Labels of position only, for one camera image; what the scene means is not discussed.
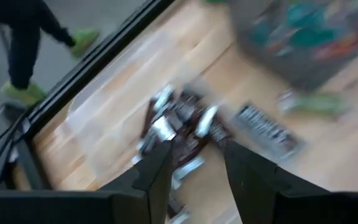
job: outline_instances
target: gray floor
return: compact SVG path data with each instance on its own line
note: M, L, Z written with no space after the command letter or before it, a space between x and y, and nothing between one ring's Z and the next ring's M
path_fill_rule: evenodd
M102 41L125 21L145 0L45 0L60 22L75 30L99 27ZM35 66L34 80L49 90L63 78L78 62L73 60L62 45L43 35L40 54ZM6 54L0 42L0 87L7 80ZM6 128L0 119L0 134Z

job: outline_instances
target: wooden floor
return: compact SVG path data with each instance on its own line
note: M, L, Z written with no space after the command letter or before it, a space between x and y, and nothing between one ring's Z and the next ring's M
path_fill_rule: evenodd
M279 113L277 96L288 85L239 54L223 4L177 1L122 58L125 65L117 59L101 72L111 79L97 85L84 106L67 116L67 105L34 139L56 189L97 189L130 168L147 99L167 83L180 86L195 78L215 93L211 101L235 112L251 100L306 141L295 157L278 161L283 168L328 190L358 191L358 58L322 87L352 102L338 121ZM213 146L201 155L206 164L178 193L191 222L239 223L221 155Z

